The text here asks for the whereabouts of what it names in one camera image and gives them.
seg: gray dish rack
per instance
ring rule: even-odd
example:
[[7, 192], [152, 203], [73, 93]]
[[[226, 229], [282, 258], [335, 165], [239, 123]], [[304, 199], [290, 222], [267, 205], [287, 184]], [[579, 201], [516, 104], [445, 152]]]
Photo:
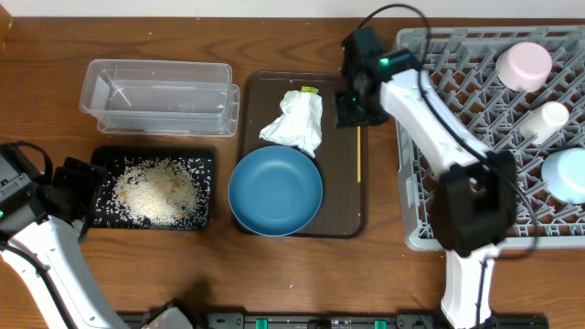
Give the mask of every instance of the gray dish rack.
[[[516, 92], [497, 78], [495, 60], [514, 44], [530, 41], [545, 47], [554, 65], [545, 87]], [[397, 48], [419, 58], [425, 29], [399, 31]], [[585, 27], [456, 27], [434, 28], [424, 68], [439, 96], [478, 139], [494, 150], [508, 149], [516, 158], [518, 185], [527, 194], [539, 222], [540, 248], [585, 247], [585, 206], [551, 196], [540, 177], [546, 157], [570, 147], [585, 147]], [[561, 132], [540, 146], [525, 140], [519, 124], [546, 101], [559, 101], [570, 112]], [[407, 245], [414, 250], [440, 250], [429, 225], [436, 180], [424, 156], [397, 122], [399, 194]], [[524, 205], [503, 243], [504, 249], [526, 248], [534, 229]]]

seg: wooden table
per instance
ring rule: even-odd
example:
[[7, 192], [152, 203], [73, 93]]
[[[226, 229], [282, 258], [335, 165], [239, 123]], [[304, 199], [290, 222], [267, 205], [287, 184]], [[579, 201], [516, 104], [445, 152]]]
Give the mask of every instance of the wooden table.
[[[583, 24], [584, 20], [433, 19], [435, 27]], [[205, 233], [92, 229], [81, 249], [114, 309], [142, 312], [173, 297], [191, 311], [395, 313], [439, 310], [441, 252], [414, 252], [402, 236], [394, 124], [369, 128], [369, 222], [355, 239], [268, 239], [233, 227], [227, 199], [238, 138], [108, 136], [79, 110], [96, 58], [228, 63], [244, 87], [259, 70], [337, 72], [339, 43], [357, 19], [18, 18], [0, 60], [0, 142], [36, 143], [60, 165], [105, 144], [200, 145], [217, 152], [217, 207]], [[392, 40], [414, 18], [381, 19]], [[34, 157], [37, 164], [41, 159]], [[554, 328], [585, 327], [585, 251], [545, 250], [498, 263], [499, 313], [543, 313]], [[14, 271], [0, 265], [0, 327], [46, 327]]]

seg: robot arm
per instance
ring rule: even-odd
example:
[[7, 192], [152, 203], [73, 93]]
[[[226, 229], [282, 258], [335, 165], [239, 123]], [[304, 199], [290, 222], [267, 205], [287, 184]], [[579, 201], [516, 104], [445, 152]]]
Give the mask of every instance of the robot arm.
[[[470, 134], [423, 72], [421, 86], [436, 113], [431, 111], [421, 97], [421, 65], [409, 51], [388, 52], [371, 28], [359, 28], [342, 46], [342, 74], [348, 88], [336, 95], [337, 125], [381, 124], [392, 116], [409, 132], [439, 179], [431, 207], [431, 227], [447, 250], [447, 282], [441, 309], [452, 327], [473, 328], [481, 293], [479, 321], [484, 323], [491, 315], [488, 301], [493, 258], [500, 252], [495, 244], [505, 238], [506, 230], [516, 220], [516, 198], [501, 177], [486, 170], [455, 141], [435, 114], [509, 177], [516, 174], [513, 156], [508, 152], [493, 153]], [[474, 191], [470, 183], [473, 180], [484, 190]]]
[[[467, 166], [477, 163], [475, 157], [464, 151], [453, 140], [420, 98], [417, 84], [418, 74], [419, 72], [415, 69], [408, 69], [395, 74], [392, 80], [382, 82], [380, 104], [409, 132], [412, 140], [429, 161], [432, 172], [436, 176], [448, 172], [454, 164]], [[451, 111], [434, 92], [426, 75], [422, 86], [427, 89], [427, 95], [433, 108], [456, 132], [460, 133], [470, 146], [481, 154], [489, 151], [487, 145], [471, 135], [451, 114]], [[487, 256], [496, 257], [499, 252], [500, 249], [493, 244], [472, 251], [468, 257], [461, 257], [454, 250], [446, 252], [447, 282], [445, 294], [441, 300], [441, 309], [454, 328], [475, 326], [475, 304], [479, 293], [482, 261]], [[491, 316], [489, 291], [493, 270], [494, 261], [487, 261], [480, 310], [481, 323]]]
[[[81, 255], [79, 232], [65, 221], [48, 217], [26, 228], [8, 240], [8, 245], [25, 252], [46, 269], [65, 315], [75, 328], [128, 328], [112, 309]], [[10, 250], [2, 253], [25, 282], [49, 328], [66, 326], [48, 286], [35, 268]]]
[[[80, 232], [70, 225], [79, 215], [74, 205], [81, 201], [59, 190], [58, 175], [51, 184], [52, 164], [44, 155], [48, 163], [41, 175], [16, 144], [0, 145], [2, 257], [27, 285], [49, 328], [129, 328], [108, 303], [81, 255]], [[84, 165], [68, 158], [58, 172], [60, 177], [85, 177], [81, 181], [93, 196], [91, 186], [101, 186], [101, 180], [93, 179], [100, 175], [100, 168], [89, 166], [84, 175], [80, 171]], [[77, 199], [83, 195], [83, 191], [74, 193]], [[51, 216], [47, 209], [68, 220]], [[193, 327], [177, 307], [170, 305], [143, 329]]]

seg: blue plate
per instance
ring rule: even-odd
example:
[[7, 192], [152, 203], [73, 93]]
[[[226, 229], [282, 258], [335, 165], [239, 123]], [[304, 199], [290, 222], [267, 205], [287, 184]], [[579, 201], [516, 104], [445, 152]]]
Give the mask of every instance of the blue plate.
[[290, 147], [246, 155], [229, 179], [229, 206], [239, 223], [271, 237], [296, 232], [321, 206], [323, 182], [314, 163]]

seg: crumpled paper towel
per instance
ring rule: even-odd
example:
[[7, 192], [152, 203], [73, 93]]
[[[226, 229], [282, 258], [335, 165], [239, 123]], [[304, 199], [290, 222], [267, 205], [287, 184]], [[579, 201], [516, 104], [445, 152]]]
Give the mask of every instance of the crumpled paper towel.
[[321, 143], [321, 96], [312, 92], [287, 91], [281, 101], [283, 115], [260, 131], [260, 138], [285, 146], [298, 146], [314, 157]]

